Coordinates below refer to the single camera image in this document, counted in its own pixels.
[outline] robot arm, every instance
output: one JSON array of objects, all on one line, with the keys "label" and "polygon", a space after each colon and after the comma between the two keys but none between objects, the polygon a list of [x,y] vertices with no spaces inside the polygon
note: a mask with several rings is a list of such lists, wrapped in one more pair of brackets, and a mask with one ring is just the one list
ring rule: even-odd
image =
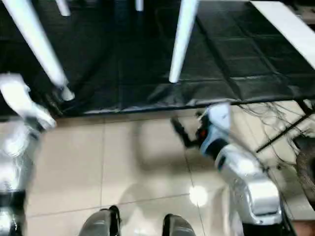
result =
[{"label": "robot arm", "polygon": [[294,235],[292,230],[283,234],[284,212],[276,185],[264,172],[261,163],[249,150],[228,140],[230,130],[229,104],[210,106],[197,114],[200,127],[196,140],[191,141],[179,121],[172,124],[186,147],[196,146],[201,153],[215,160],[215,166],[229,183],[234,207],[243,223],[245,235],[259,232],[266,235]]},{"label": "robot arm", "polygon": [[17,74],[0,75],[0,90],[7,104],[22,118],[0,144],[0,236],[22,235],[26,190],[42,133],[56,125],[50,114],[35,104]]}]

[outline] black floor mat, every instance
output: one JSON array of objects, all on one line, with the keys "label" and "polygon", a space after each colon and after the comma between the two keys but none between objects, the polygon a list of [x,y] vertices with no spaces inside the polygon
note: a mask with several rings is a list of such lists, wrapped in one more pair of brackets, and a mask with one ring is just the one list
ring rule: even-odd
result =
[{"label": "black floor mat", "polygon": [[[34,1],[76,94],[59,105],[64,116],[315,97],[313,68],[250,2],[201,1],[180,81],[169,83],[180,2],[145,0],[142,13],[133,2],[72,1],[63,17],[54,1]],[[21,73],[45,103],[52,85],[1,4],[0,20],[0,72]]]}]

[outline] tiled floor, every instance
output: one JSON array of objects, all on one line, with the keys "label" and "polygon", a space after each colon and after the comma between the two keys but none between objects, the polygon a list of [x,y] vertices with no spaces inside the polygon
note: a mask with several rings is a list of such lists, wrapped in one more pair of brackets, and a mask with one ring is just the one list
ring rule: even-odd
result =
[{"label": "tiled floor", "polygon": [[[294,102],[281,105],[301,113]],[[256,149],[266,140],[261,121],[232,107],[232,131]],[[194,110],[177,114],[193,135]],[[298,115],[283,110],[293,121]],[[167,213],[187,219],[198,236],[229,235],[228,189],[210,159],[185,150],[169,118],[174,112],[59,120],[46,134],[36,161],[27,206],[29,236],[76,236],[84,221],[101,207],[118,205],[123,235],[159,236]],[[312,127],[307,120],[301,127]],[[0,125],[0,133],[7,124]],[[276,133],[265,127],[268,135]],[[258,155],[274,165],[276,155],[294,161],[285,138]],[[315,219],[292,167],[271,176],[285,198],[291,218]],[[194,205],[189,193],[203,188],[204,202]]]}]

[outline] floor tile grout line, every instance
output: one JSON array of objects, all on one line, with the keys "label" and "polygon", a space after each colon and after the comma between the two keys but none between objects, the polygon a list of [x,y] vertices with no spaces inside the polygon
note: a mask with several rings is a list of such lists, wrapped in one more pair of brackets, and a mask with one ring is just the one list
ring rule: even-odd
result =
[{"label": "floor tile grout line", "polygon": [[99,207],[102,207],[102,199],[103,199],[103,177],[104,177],[104,162],[105,162],[105,128],[106,128],[106,120],[103,118],[103,127],[102,127],[102,147],[101,147],[101,174],[100,174],[100,200]]},{"label": "floor tile grout line", "polygon": [[53,216],[53,215],[59,215],[59,214],[66,214],[66,213],[72,213],[72,212],[78,212],[78,211],[84,211],[84,210],[100,210],[99,206],[95,207],[88,207],[88,208],[81,208],[81,209],[75,209],[75,210],[65,210],[65,211],[58,211],[58,212],[51,212],[51,213],[40,213],[40,214],[35,214],[35,215],[27,215],[26,217],[28,219],[30,218],[38,218],[42,216]]},{"label": "floor tile grout line", "polygon": [[286,201],[286,198],[284,197],[284,195],[283,195],[283,193],[280,191],[280,195],[281,195],[281,199],[283,200],[283,205],[285,204],[286,206],[287,206],[287,209],[289,210],[289,213],[291,214],[291,216],[292,216],[292,220],[294,220],[294,215],[293,215],[293,213],[292,213],[292,211],[291,211],[291,207],[289,206],[289,204],[287,203],[287,201]]},{"label": "floor tile grout line", "polygon": [[258,140],[257,140],[256,136],[254,135],[254,133],[253,133],[253,131],[252,131],[252,129],[251,129],[251,126],[250,126],[250,124],[249,124],[249,122],[248,122],[248,119],[247,119],[246,116],[245,116],[245,112],[242,111],[242,112],[241,112],[241,115],[242,115],[242,117],[244,118],[244,121],[245,121],[245,123],[246,123],[246,126],[247,126],[247,128],[250,130],[250,133],[251,133],[252,137],[254,138],[255,143],[256,143],[257,145],[259,145]]},{"label": "floor tile grout line", "polygon": [[[176,197],[183,197],[183,196],[189,196],[189,193],[170,195],[167,197],[160,197],[160,198],[143,199],[143,200],[126,202],[126,203],[117,203],[114,205],[121,206],[121,205],[133,204],[133,203],[144,203],[144,202],[150,202],[150,201],[154,201],[154,200],[169,199],[169,198],[176,198]],[[83,211],[83,210],[90,210],[90,209],[101,209],[102,207],[109,207],[109,206],[112,206],[112,205],[101,205],[101,206],[81,208],[81,209],[75,209],[75,210],[66,210],[66,211],[58,211],[58,212],[51,212],[51,213],[40,213],[40,214],[35,214],[35,215],[28,215],[27,218],[37,218],[37,217],[41,217],[41,216],[52,216],[52,215],[59,215],[59,214],[65,214],[65,213],[71,213],[71,212],[77,212],[77,211]]]},{"label": "floor tile grout line", "polygon": [[[166,197],[157,197],[157,198],[150,198],[150,199],[141,199],[141,200],[136,200],[136,201],[131,201],[131,202],[125,202],[125,203],[117,203],[114,204],[115,206],[121,206],[121,205],[127,205],[127,204],[132,204],[132,203],[144,203],[144,202],[150,202],[154,200],[161,200],[161,199],[168,199],[168,198],[176,198],[176,197],[183,197],[183,196],[189,196],[189,193],[182,193],[182,194],[177,194],[177,195],[169,195]],[[111,205],[102,205],[101,207],[109,207]]]},{"label": "floor tile grout line", "polygon": [[[184,158],[186,160],[186,165],[187,165],[187,169],[188,169],[188,172],[189,172],[189,175],[190,175],[191,184],[192,184],[192,187],[194,188],[194,184],[193,184],[193,180],[192,180],[192,171],[191,171],[190,166],[189,166],[189,162],[188,162],[188,158],[187,158],[187,155],[186,155],[186,149],[185,148],[184,148]],[[197,209],[198,209],[198,215],[199,215],[202,231],[203,231],[204,236],[206,236],[205,228],[203,226],[203,221],[202,221],[202,217],[201,217],[200,207],[199,207],[198,204],[197,204]]]}]

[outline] white table leg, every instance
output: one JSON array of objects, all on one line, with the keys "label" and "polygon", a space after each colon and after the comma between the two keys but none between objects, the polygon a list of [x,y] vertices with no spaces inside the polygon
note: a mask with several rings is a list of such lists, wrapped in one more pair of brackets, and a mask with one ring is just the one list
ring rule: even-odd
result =
[{"label": "white table leg", "polygon": [[66,0],[56,0],[57,6],[59,8],[60,14],[62,16],[70,16],[71,12]]},{"label": "white table leg", "polygon": [[135,0],[136,1],[136,11],[143,11],[143,0]]},{"label": "white table leg", "polygon": [[32,4],[29,0],[2,0],[2,2],[51,82],[63,89],[63,99],[73,99],[73,93],[67,88],[68,80],[65,73]]},{"label": "white table leg", "polygon": [[179,13],[175,44],[173,49],[169,81],[176,83],[181,75],[191,31],[195,22],[199,0],[182,0]]}]

